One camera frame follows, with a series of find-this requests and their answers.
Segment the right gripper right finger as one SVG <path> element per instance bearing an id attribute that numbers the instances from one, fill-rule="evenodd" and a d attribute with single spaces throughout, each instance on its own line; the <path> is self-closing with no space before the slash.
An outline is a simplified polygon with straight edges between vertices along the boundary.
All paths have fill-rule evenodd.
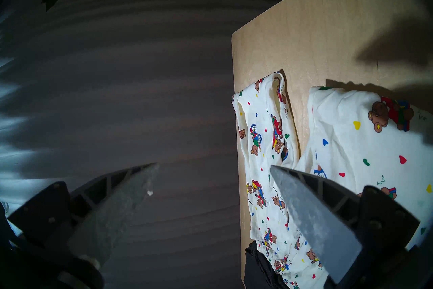
<path id="1" fill-rule="evenodd" d="M 272 165 L 291 220 L 329 273 L 326 284 L 420 284 L 419 221 L 374 186 L 357 196 L 326 178 Z"/>

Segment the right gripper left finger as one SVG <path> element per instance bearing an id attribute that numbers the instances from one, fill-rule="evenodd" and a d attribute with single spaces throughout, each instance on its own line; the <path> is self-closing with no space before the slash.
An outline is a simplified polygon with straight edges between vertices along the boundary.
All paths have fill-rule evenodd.
<path id="1" fill-rule="evenodd" d="M 46 250 L 104 265 L 153 193 L 159 164 L 98 176 L 74 191 L 55 181 L 8 216 L 19 237 Z"/>

